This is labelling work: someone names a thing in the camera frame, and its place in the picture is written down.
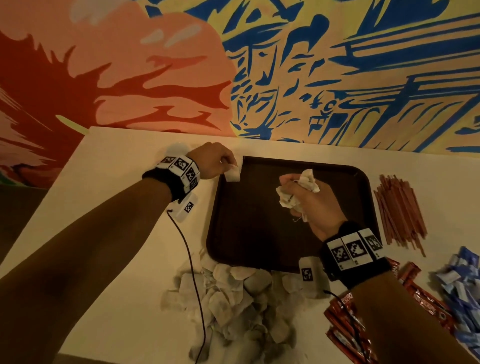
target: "black wristband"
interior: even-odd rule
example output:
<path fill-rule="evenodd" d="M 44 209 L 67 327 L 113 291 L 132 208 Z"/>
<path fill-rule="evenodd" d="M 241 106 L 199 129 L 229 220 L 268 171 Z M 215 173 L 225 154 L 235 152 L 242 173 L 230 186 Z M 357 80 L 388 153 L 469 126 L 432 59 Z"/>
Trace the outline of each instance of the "black wristband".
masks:
<path fill-rule="evenodd" d="M 172 202 L 182 201 L 200 180 L 200 171 L 194 160 L 186 157 L 164 157 L 157 166 L 142 175 L 165 183 L 172 194 Z"/>
<path fill-rule="evenodd" d="M 391 270 L 382 243 L 370 229 L 346 221 L 338 234 L 324 242 L 320 259 L 330 280 L 339 279 L 349 290 Z"/>

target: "human arm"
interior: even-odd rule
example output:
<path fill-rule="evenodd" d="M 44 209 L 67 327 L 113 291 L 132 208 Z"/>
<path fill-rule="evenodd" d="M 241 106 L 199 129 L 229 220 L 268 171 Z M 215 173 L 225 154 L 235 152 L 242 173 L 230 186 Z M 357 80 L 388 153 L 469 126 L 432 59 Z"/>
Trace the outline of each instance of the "human arm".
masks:
<path fill-rule="evenodd" d="M 347 219 L 329 185 L 317 181 L 320 192 L 314 194 L 292 182 L 299 176 L 282 176 L 280 183 L 299 199 L 312 231 L 325 241 Z M 477 362 L 415 302 L 392 272 L 368 279 L 351 292 L 380 364 Z"/>
<path fill-rule="evenodd" d="M 236 164 L 219 143 L 207 143 L 187 156 L 204 179 Z M 166 184 L 145 178 L 83 215 L 0 279 L 2 360 L 50 364 L 76 322 L 140 250 L 170 202 Z"/>

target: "mural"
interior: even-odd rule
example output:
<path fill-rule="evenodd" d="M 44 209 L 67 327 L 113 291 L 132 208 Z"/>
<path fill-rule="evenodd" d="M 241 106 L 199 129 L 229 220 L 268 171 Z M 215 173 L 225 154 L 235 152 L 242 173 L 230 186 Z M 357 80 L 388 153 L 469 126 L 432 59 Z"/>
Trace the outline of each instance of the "mural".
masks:
<path fill-rule="evenodd" d="M 92 125 L 480 156 L 476 0 L 0 4 L 0 182 Z"/>

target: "table top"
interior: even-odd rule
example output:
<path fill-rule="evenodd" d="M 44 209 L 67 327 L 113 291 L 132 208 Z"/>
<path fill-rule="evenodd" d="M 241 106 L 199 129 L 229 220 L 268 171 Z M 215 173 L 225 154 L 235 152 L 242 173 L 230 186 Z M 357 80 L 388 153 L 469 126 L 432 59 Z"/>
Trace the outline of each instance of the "table top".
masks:
<path fill-rule="evenodd" d="M 380 184 L 380 174 L 409 181 L 429 232 L 422 242 L 427 258 L 395 244 L 386 246 L 386 253 L 401 264 L 415 262 L 422 269 L 415 281 L 430 292 L 428 272 L 441 268 L 460 246 L 480 252 L 480 159 L 92 127 L 0 265 L 0 277 L 71 222 L 138 181 L 172 143 L 194 148 L 207 141 L 221 142 L 239 155 L 351 165 L 367 175 L 372 189 Z M 205 245 L 216 184 L 217 179 L 199 184 L 199 204 L 180 224 L 193 252 Z M 77 323 L 61 352 L 119 364 L 190 363 L 193 324 L 186 314 L 161 312 L 159 304 L 186 259 L 178 231 L 162 215 L 140 252 Z M 331 289 L 340 294 L 345 288 L 334 282 Z M 297 315 L 297 349 L 306 354 L 305 363 L 326 358 L 350 363 L 325 335 L 327 306 L 328 300 L 320 300 Z M 221 362 L 220 352 L 212 348 L 208 362 Z"/>

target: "cable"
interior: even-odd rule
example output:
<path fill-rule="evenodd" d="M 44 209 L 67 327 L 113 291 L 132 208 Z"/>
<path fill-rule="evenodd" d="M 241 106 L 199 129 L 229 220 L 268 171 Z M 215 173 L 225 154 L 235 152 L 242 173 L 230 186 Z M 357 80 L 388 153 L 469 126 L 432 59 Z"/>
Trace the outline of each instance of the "cable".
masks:
<path fill-rule="evenodd" d="M 357 342 L 358 346 L 360 346 L 360 349 L 361 349 L 361 352 L 363 354 L 363 358 L 365 359 L 365 362 L 366 363 L 369 363 L 370 362 L 370 358 L 367 358 L 367 355 L 365 353 L 365 349 L 363 347 L 363 344 L 360 340 L 360 333 L 357 329 L 357 326 L 355 325 L 355 319 L 353 318 L 352 314 L 348 311 L 348 309 L 345 307 L 345 305 L 343 304 L 342 300 L 335 294 L 335 293 L 332 293 L 330 291 L 327 291 L 327 290 L 324 290 L 324 292 L 326 294 L 330 294 L 332 296 L 334 296 L 337 300 L 338 300 L 338 303 L 340 303 L 340 306 L 342 307 L 342 309 L 347 313 L 347 315 L 349 316 L 350 318 L 350 322 L 352 324 L 352 327 L 353 327 L 353 331 L 355 332 L 355 341 Z"/>
<path fill-rule="evenodd" d="M 200 295 L 198 294 L 197 283 L 195 282 L 195 273 L 193 272 L 193 263 L 192 263 L 192 256 L 190 255 L 190 249 L 188 248 L 188 244 L 187 244 L 187 240 L 185 239 L 185 236 L 183 236 L 183 233 L 181 232 L 179 226 L 177 225 L 177 223 L 175 222 L 173 217 L 170 215 L 170 212 L 172 212 L 172 211 L 173 210 L 167 210 L 167 215 L 170 218 L 170 220 L 172 220 L 173 225 L 175 225 L 175 227 L 179 231 L 179 233 L 180 233 L 180 235 L 183 239 L 183 242 L 185 243 L 185 247 L 187 248 L 188 259 L 190 260 L 190 269 L 192 270 L 193 285 L 195 287 L 195 293 L 197 294 L 198 306 L 200 307 L 200 316 L 202 317 L 202 326 L 203 326 L 203 329 L 204 329 L 204 341 L 202 343 L 202 346 L 200 347 L 200 351 L 198 352 L 197 359 L 195 360 L 195 364 L 197 364 L 198 363 L 198 358 L 200 358 L 200 354 L 202 353 L 202 350 L 204 349 L 205 341 L 206 341 L 206 337 L 207 337 L 207 333 L 206 333 L 206 330 L 205 330 L 204 312 L 202 310 L 202 302 L 200 301 Z"/>

